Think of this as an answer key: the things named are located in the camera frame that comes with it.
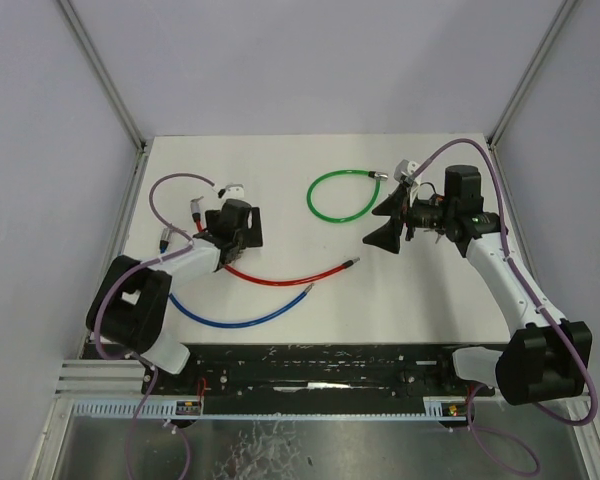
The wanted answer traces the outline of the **green cable lock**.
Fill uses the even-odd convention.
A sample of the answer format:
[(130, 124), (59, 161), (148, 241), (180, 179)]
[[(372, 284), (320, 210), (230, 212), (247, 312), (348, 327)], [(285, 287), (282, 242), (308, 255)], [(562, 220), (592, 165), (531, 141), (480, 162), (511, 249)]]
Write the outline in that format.
[[(344, 178), (366, 178), (370, 186), (366, 200), (359, 193), (344, 190), (327, 194), (325, 184), (336, 183), (345, 186)], [(382, 185), (388, 174), (377, 170), (340, 169), (322, 174), (311, 182), (306, 191), (306, 205), (309, 211), (321, 221), (330, 224), (355, 222), (369, 214), (380, 198)]]

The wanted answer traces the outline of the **orange padlock with keys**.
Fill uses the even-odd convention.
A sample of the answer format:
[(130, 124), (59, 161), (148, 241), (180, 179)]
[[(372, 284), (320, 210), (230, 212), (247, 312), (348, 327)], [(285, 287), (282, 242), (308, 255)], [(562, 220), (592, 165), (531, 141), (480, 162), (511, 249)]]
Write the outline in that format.
[(445, 236), (445, 234), (443, 232), (434, 230), (434, 229), (427, 229), (426, 233), (435, 236), (435, 240), (434, 240), (435, 245), (438, 245), (439, 242), (441, 241), (441, 239)]

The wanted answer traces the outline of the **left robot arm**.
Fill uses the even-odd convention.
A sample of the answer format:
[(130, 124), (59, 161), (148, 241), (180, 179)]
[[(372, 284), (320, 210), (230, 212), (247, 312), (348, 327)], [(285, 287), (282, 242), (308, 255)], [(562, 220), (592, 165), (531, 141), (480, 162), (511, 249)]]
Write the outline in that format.
[(169, 295), (201, 276), (234, 262), (243, 250), (263, 245), (261, 212), (243, 200), (229, 199), (205, 213), (206, 228), (177, 251), (144, 262), (115, 258), (86, 316), (98, 339), (115, 342), (164, 371), (177, 394), (192, 392), (199, 371), (190, 352), (164, 329)]

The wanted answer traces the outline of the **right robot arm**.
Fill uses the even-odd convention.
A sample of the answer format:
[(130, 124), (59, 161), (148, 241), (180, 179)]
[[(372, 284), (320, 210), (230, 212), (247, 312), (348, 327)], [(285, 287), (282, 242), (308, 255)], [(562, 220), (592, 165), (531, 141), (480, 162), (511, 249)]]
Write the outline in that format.
[(592, 333), (584, 323), (566, 320), (519, 265), (519, 255), (505, 244), (500, 215), (484, 209), (479, 170), (446, 168), (443, 194), (422, 200), (417, 168), (410, 161), (396, 167), (396, 189), (372, 211), (387, 222), (366, 235), (364, 244), (397, 254), (402, 241), (411, 240), (418, 229), (447, 238), (487, 285), (510, 333), (501, 351), (456, 349), (452, 360), (436, 369), (438, 387), (454, 395), (478, 382), (498, 389), (511, 405), (582, 394)]

